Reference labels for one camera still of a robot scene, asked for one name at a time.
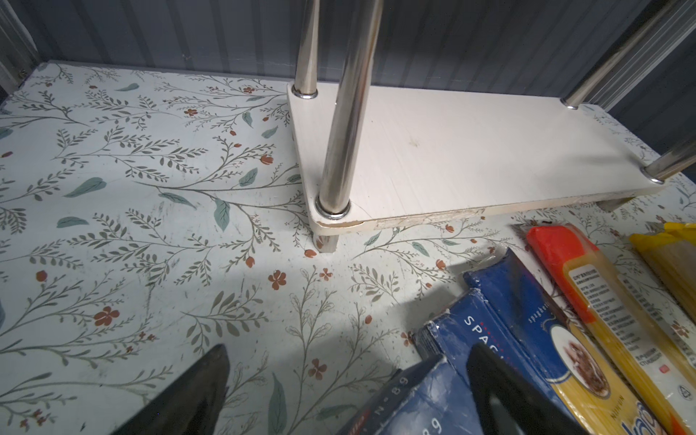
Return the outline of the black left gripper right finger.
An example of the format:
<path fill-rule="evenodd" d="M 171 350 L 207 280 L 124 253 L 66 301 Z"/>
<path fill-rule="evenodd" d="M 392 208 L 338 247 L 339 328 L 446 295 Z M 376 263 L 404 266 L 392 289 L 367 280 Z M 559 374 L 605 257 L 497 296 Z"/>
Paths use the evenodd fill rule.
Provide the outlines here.
<path fill-rule="evenodd" d="M 471 348 L 466 367 L 485 434 L 587 432 L 484 344 Z"/>

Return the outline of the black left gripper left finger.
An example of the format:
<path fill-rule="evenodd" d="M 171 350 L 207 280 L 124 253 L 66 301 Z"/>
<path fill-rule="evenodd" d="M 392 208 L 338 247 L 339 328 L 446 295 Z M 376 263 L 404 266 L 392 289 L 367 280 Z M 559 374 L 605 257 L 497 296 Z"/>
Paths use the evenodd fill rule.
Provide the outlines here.
<path fill-rule="evenodd" d="M 226 346 L 208 350 L 116 434 L 212 434 L 226 400 L 230 362 Z"/>

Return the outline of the red yellow spaghetti bag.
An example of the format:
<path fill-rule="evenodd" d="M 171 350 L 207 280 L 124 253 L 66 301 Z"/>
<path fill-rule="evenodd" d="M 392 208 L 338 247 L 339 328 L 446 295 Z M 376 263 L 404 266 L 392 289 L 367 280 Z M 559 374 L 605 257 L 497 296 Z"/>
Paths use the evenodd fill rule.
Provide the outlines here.
<path fill-rule="evenodd" d="M 667 432 L 694 433 L 695 353 L 661 328 L 634 286 L 578 228 L 533 227 L 527 242 Z"/>

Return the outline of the white two-tier metal shelf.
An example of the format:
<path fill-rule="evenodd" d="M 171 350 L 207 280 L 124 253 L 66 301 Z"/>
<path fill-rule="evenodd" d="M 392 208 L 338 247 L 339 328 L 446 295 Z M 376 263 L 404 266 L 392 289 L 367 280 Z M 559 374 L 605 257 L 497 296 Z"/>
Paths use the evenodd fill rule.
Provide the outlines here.
<path fill-rule="evenodd" d="M 619 84 L 619 65 L 695 22 L 692 1 L 656 1 L 634 32 L 568 96 L 374 86 L 384 5 L 359 3 L 338 83 L 317 79 L 320 5 L 310 1 L 287 87 L 307 215 L 317 251 L 347 233 L 596 202 L 614 210 L 651 195 L 695 161 L 693 142 L 642 163 L 589 103 Z"/>

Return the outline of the blue Barilla rigatoni box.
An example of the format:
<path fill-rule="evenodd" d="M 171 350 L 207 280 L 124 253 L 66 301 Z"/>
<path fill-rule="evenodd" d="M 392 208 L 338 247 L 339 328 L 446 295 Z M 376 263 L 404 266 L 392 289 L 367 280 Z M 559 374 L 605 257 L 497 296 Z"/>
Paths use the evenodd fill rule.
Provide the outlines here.
<path fill-rule="evenodd" d="M 482 434 L 471 388 L 443 355 L 398 371 L 340 434 Z"/>

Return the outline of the blue Barilla spaghetti box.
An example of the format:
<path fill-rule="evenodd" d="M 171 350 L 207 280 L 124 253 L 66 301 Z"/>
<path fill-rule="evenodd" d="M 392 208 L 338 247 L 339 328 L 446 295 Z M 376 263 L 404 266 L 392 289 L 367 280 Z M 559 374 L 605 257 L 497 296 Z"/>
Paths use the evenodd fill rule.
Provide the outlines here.
<path fill-rule="evenodd" d="M 555 396 L 553 388 L 540 376 L 527 353 L 494 315 L 491 303 L 479 290 L 472 290 L 459 298 L 414 332 L 413 337 L 422 358 L 439 353 L 445 355 L 465 382 L 469 382 L 466 368 L 469 354 L 473 346 L 483 344 L 538 391 L 551 398 Z"/>

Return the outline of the blue yellow spaghetti bag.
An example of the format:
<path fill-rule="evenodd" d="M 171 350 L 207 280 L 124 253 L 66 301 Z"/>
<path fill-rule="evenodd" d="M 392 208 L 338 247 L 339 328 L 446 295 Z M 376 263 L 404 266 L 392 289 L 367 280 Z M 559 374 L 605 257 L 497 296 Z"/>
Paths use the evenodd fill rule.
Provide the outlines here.
<path fill-rule="evenodd" d="M 464 326 L 591 434 L 663 434 L 665 428 L 585 335 L 549 300 L 519 258 L 464 275 Z"/>

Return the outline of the yellow spaghetti bag left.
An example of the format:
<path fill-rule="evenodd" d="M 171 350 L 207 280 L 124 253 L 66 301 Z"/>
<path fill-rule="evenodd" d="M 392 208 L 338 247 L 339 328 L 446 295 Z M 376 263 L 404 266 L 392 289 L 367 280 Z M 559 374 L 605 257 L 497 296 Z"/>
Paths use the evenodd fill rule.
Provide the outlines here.
<path fill-rule="evenodd" d="M 660 233 L 634 234 L 629 240 L 695 322 L 695 224 L 668 222 Z"/>

